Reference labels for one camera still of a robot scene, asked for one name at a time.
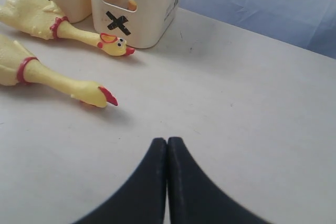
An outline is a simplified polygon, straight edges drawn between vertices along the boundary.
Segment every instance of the red comb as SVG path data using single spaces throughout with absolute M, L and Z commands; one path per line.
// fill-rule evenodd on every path
M 107 102 L 118 106 L 118 102 L 116 100 L 116 98 L 110 93 L 110 91 L 108 91 L 106 88 L 104 87 L 98 87 L 100 89 L 100 91 L 105 95 Z

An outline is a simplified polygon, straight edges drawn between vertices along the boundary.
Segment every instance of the blue cloth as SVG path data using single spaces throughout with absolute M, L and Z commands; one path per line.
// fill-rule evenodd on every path
M 181 0 L 180 6 L 336 58 L 336 0 Z

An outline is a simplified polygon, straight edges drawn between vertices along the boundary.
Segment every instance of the black x mark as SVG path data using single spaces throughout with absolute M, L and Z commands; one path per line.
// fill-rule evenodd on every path
M 112 13 L 109 11 L 106 12 L 106 15 L 113 21 L 110 25 L 107 26 L 109 30 L 119 29 L 125 34 L 130 35 L 131 32 L 123 25 L 124 23 L 128 22 L 128 19 L 125 16 L 120 16 L 119 18 L 114 17 Z

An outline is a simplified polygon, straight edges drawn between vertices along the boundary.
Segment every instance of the red band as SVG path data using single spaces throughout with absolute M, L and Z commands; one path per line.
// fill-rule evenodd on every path
M 56 17 L 55 18 L 55 23 L 50 27 L 50 30 L 52 31 L 52 36 L 54 37 L 54 39 L 58 39 L 57 29 L 63 21 L 69 21 L 68 17 L 67 16 L 64 16 L 62 18 Z
M 20 83 L 29 84 L 29 82 L 27 82 L 27 81 L 25 80 L 25 77 L 24 77 L 24 71 L 25 71 L 25 68 L 26 68 L 27 64 L 28 64 L 31 60 L 38 60 L 38 59 L 37 59 L 36 57 L 28 57 L 28 58 L 25 58 L 25 59 L 21 62 L 20 66 L 19 66 L 19 68 L 18 68 L 18 70 L 17 70 L 16 78 L 17 78 L 17 80 L 18 80 Z

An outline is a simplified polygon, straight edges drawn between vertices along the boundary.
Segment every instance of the table surface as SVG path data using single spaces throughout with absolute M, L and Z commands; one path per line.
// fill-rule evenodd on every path
M 91 18 L 76 26 L 93 30 Z M 169 136 L 261 217 L 336 222 L 334 59 L 182 9 L 155 47 L 127 58 L 0 30 L 120 103 L 102 110 L 45 86 L 0 87 L 1 222 L 77 220 L 128 179 L 153 138 Z

